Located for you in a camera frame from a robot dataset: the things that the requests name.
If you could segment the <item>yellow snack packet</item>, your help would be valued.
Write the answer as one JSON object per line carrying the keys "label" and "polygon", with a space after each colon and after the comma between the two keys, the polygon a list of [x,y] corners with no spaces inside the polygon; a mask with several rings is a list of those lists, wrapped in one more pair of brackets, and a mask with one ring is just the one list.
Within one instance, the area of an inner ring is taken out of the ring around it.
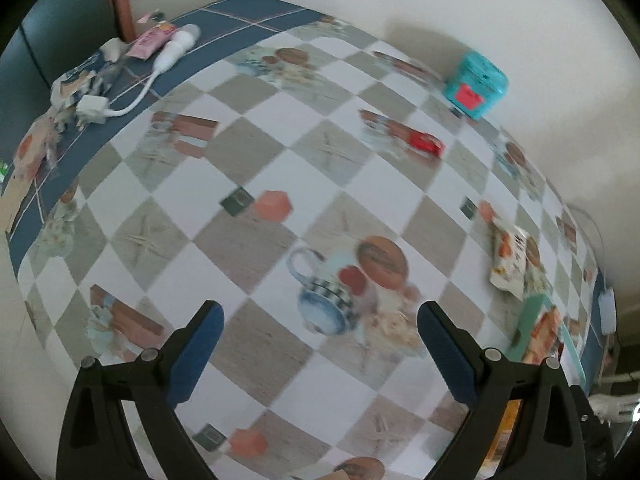
{"label": "yellow snack packet", "polygon": [[498,462],[512,434],[516,418],[521,407],[521,400],[510,400],[500,420],[494,440],[485,458],[486,462]]}

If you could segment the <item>orange striped bread packet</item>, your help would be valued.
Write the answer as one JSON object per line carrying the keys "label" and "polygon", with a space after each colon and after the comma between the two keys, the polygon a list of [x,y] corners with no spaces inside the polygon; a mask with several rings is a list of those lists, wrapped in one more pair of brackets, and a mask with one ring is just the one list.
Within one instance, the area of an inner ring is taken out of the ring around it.
{"label": "orange striped bread packet", "polygon": [[557,359],[563,348],[561,342],[561,325],[563,318],[560,310],[552,306],[538,316],[522,361],[526,364],[538,365],[547,358]]}

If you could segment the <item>teal shallow tray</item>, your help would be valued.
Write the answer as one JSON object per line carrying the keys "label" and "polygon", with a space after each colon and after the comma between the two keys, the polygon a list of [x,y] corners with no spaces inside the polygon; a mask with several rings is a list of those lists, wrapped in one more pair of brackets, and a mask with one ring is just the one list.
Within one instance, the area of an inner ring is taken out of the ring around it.
{"label": "teal shallow tray", "polygon": [[587,376],[580,359],[584,348],[583,332],[582,323],[563,314],[547,295],[529,296],[524,301],[506,357],[527,364],[556,359],[568,383],[585,389]]}

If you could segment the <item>white cream snack packet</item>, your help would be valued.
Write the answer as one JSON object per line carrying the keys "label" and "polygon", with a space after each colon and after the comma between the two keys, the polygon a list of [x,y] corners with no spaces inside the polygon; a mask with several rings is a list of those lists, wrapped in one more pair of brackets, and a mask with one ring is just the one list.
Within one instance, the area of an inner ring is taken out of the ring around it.
{"label": "white cream snack packet", "polygon": [[496,217],[494,227],[494,260],[489,283],[517,300],[523,300],[527,270],[528,233],[514,224]]}

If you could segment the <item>crumpled wrapper pile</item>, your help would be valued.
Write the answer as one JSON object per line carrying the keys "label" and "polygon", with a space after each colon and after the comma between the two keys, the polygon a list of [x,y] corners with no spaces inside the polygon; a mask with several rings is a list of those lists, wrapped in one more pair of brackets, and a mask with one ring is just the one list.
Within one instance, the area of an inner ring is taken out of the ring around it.
{"label": "crumpled wrapper pile", "polygon": [[43,162],[55,166],[60,136],[71,125],[81,125],[76,107],[84,96],[105,96],[125,61],[129,44],[107,40],[84,62],[59,76],[51,86],[50,107],[23,136],[13,157],[12,178],[31,181]]}

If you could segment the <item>small red candy packet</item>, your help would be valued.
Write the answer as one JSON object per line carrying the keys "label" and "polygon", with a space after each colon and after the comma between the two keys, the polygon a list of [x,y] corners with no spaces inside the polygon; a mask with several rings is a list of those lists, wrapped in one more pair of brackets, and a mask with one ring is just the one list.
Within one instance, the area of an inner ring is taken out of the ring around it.
{"label": "small red candy packet", "polygon": [[441,158],[442,153],[445,151],[445,145],[436,136],[418,130],[409,131],[407,144],[413,151],[436,158]]}

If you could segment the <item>checkered tablecloth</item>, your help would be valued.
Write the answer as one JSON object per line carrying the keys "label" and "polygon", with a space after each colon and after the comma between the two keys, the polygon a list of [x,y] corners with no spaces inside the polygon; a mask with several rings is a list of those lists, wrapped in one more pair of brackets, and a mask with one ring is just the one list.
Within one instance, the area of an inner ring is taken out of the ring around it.
{"label": "checkered tablecloth", "polygon": [[[178,18],[193,51],[128,115],[68,129],[10,238],[56,370],[134,358],[213,299],[226,328],[177,413],[221,479],[345,468],[421,479],[460,426],[414,332],[436,300],[508,350],[522,304],[489,283],[484,205],[525,230],[535,283],[602,356],[593,252],[536,166],[489,120],[393,69],[399,52],[278,0]],[[408,147],[436,136],[441,158]]]}

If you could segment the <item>teal toy box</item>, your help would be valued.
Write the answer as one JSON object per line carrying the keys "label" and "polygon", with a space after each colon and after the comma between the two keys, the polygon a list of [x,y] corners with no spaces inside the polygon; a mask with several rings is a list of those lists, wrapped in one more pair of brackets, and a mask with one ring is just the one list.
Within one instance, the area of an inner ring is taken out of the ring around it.
{"label": "teal toy box", "polygon": [[500,68],[476,51],[468,52],[442,94],[473,120],[484,117],[505,95],[509,79]]}

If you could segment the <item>pink small sachet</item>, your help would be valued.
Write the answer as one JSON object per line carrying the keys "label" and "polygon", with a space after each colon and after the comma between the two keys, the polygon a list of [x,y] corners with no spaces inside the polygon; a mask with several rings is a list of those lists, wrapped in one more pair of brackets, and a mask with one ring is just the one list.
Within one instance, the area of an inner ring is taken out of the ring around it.
{"label": "pink small sachet", "polygon": [[158,22],[152,28],[146,30],[131,44],[126,52],[127,58],[136,58],[146,61],[155,52],[168,43],[177,27],[166,21]]}

